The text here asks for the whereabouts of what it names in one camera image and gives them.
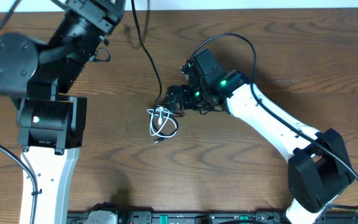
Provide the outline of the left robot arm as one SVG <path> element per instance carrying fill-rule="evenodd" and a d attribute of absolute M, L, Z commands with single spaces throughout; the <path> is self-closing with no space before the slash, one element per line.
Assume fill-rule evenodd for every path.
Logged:
<path fill-rule="evenodd" d="M 66 223 L 87 99 L 69 90 L 124 16 L 124 1 L 60 2 L 65 17 L 48 42 L 0 35 L 0 95 L 17 110 L 16 161 L 24 170 L 21 223 Z"/>

